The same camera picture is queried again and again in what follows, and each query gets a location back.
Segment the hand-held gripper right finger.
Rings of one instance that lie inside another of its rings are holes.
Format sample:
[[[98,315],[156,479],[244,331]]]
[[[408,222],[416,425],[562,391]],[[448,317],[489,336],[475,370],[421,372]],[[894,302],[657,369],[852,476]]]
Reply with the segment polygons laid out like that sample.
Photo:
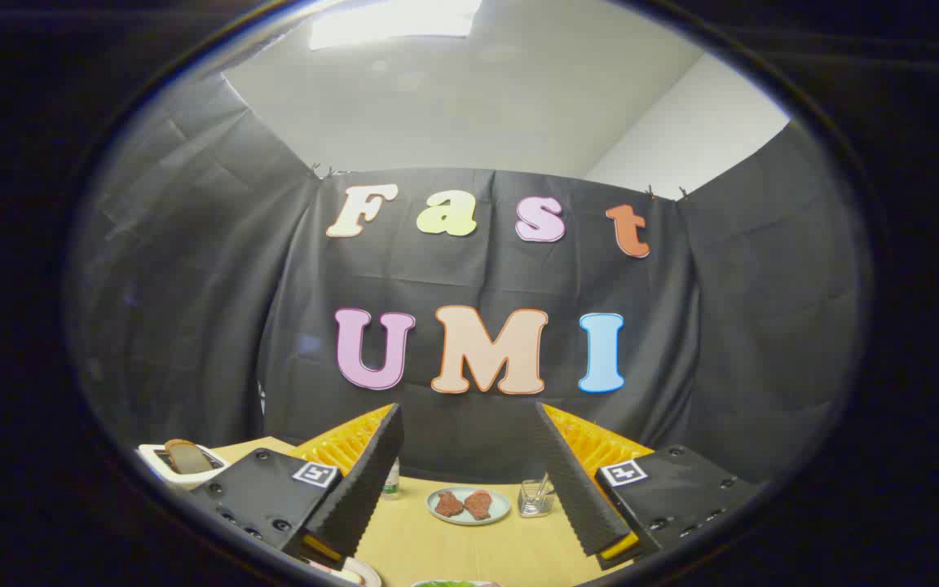
[[[534,446],[586,556],[610,569],[677,549],[763,489],[683,445],[649,449],[547,404]]]

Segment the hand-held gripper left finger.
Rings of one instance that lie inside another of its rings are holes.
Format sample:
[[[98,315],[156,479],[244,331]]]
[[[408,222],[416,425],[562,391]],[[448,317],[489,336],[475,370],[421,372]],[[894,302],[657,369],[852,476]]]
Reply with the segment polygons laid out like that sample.
[[[256,448],[192,490],[232,531],[338,569],[353,556],[405,438],[399,404],[287,451]]]

